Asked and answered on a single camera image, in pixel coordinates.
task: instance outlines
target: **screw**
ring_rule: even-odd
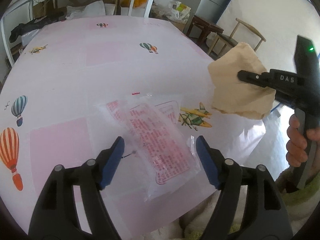
[[[259,169],[259,171],[266,171],[267,170],[267,168],[264,166],[264,165],[258,165],[258,169]]]
[[[226,165],[231,166],[231,165],[233,165],[234,161],[231,160],[231,159],[225,159],[224,163],[225,163]]]
[[[88,166],[93,166],[95,164],[96,164],[96,160],[94,160],[94,159],[87,160],[87,165]]]
[[[55,171],[61,171],[62,170],[62,165],[59,164],[59,165],[55,166],[54,170]]]

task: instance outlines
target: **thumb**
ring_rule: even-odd
[[[307,130],[307,136],[311,141],[320,141],[320,127]]]

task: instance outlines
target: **blue striped hot air balloon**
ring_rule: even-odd
[[[21,126],[22,125],[22,117],[21,114],[26,107],[26,104],[28,102],[28,97],[27,96],[21,96],[15,100],[15,102],[12,104],[11,107],[11,113],[18,118],[17,120],[17,125]]]
[[[149,43],[140,43],[140,46],[143,47],[144,49],[149,50],[150,53],[152,53],[153,51],[151,50],[152,45]]]

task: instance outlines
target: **brown paper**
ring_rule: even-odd
[[[250,45],[239,43],[223,57],[210,63],[208,70],[216,87],[212,108],[255,120],[270,113],[276,91],[248,84],[237,78],[240,70],[257,74],[267,72]]]

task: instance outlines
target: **dark brown wooden table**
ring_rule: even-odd
[[[202,42],[204,42],[205,38],[210,34],[210,32],[223,33],[223,29],[218,25],[216,25],[215,23],[195,15],[187,31],[187,37],[189,37],[192,27],[194,25],[202,30],[200,37],[198,38],[198,41],[197,41],[198,46],[200,46]]]

